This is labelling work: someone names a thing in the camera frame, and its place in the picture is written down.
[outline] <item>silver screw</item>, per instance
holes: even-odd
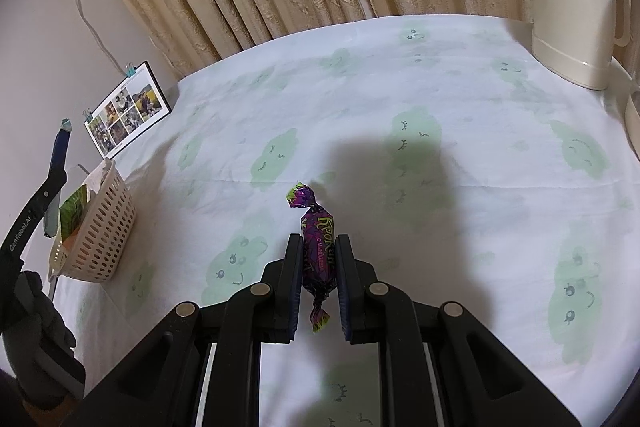
[[[175,312],[179,317],[188,317],[194,311],[196,311],[196,306],[192,302],[181,302],[175,307]]]
[[[444,312],[449,315],[449,317],[460,317],[463,309],[457,302],[448,302],[444,305]]]
[[[251,293],[258,297],[267,295],[270,291],[271,287],[264,282],[257,282],[253,286],[251,286]]]
[[[389,291],[389,286],[383,282],[374,282],[369,286],[369,291],[373,295],[385,295]]]

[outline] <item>plastic basket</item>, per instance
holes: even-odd
[[[104,163],[100,164],[90,177],[103,166]],[[58,230],[49,255],[49,280],[66,275],[81,281],[103,282],[116,271],[136,218],[136,208],[115,162],[89,205],[71,251],[63,246]]]

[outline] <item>white tablecloth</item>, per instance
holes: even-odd
[[[599,425],[640,365],[640,167],[613,95],[550,73],[529,36],[381,18],[181,81],[174,112],[116,158],[138,208],[117,273],[58,285],[88,388],[175,304],[223,301],[283,256],[302,181],[381,280],[463,303]],[[310,306],[303,291],[292,344],[264,346],[261,426],[380,425],[376,348],[344,342],[335,293],[317,334]]]

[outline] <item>kettle handle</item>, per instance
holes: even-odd
[[[622,35],[614,37],[613,43],[617,46],[625,47],[631,40],[631,0],[624,0],[622,19]]]

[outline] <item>wrapped candy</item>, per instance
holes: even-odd
[[[289,191],[287,201],[293,208],[309,209],[300,220],[304,240],[302,285],[314,296],[309,319],[316,332],[329,320],[329,314],[322,309],[322,302],[337,285],[334,216],[316,203],[313,190],[302,183]]]

